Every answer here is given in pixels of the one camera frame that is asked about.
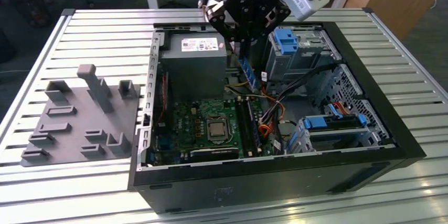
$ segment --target blue plastic clip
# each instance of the blue plastic clip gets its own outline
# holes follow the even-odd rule
[[[335,116],[338,116],[339,118],[343,118],[345,116],[338,112],[338,110],[335,109],[334,104],[329,105],[331,112],[334,112]]]
[[[310,122],[309,118],[306,118],[303,120],[303,125],[306,126],[306,129],[311,129],[311,122]]]
[[[291,29],[278,28],[274,31],[274,38],[278,42],[279,50],[283,55],[294,55],[298,51],[298,37]]]
[[[298,138],[298,132],[294,133],[294,135],[293,135],[293,137],[291,137],[291,139],[289,141],[286,150],[290,150],[290,148],[293,146],[293,143],[295,142],[297,138]]]
[[[326,118],[323,116],[315,116],[313,118],[307,118],[311,122],[313,128],[327,128]]]
[[[358,115],[358,120],[359,120],[359,122],[362,123],[363,126],[367,125],[367,119],[366,119],[366,116],[363,114]]]

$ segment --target white table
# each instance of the white table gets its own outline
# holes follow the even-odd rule
[[[195,9],[78,10],[62,16],[0,125],[0,223],[447,221],[448,95],[378,17],[361,9],[325,9],[309,20],[338,22],[429,155],[411,167],[354,193],[159,216],[139,193],[127,192],[130,158],[22,167],[21,155],[49,99],[43,92],[49,80],[85,86],[75,78],[77,69],[93,63],[110,85],[122,79],[145,85],[153,24],[179,20],[205,21]]]

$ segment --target cpu socket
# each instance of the cpu socket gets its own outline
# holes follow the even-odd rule
[[[207,138],[214,144],[229,142],[230,132],[226,116],[210,116],[207,118]]]

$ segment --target ram slot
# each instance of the ram slot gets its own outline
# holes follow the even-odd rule
[[[235,111],[237,111],[237,119],[239,122],[238,126],[241,129],[245,156],[257,157],[258,147],[257,147],[257,140],[254,138],[254,131],[253,131],[253,125],[251,125],[249,101],[243,100],[241,97],[235,99]]]

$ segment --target sticker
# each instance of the sticker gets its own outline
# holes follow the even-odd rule
[[[299,42],[299,46],[310,47],[311,43],[310,42]]]
[[[305,6],[303,2],[301,0],[295,0],[295,1],[297,1],[298,5],[299,5],[301,9],[305,9],[306,6]]]
[[[278,140],[274,141],[274,147],[277,147],[278,150],[282,151],[281,150],[282,145],[281,145],[281,142]]]
[[[262,72],[262,81],[269,81],[269,73]]]
[[[219,50],[217,38],[183,39],[182,44],[183,44],[183,52]]]

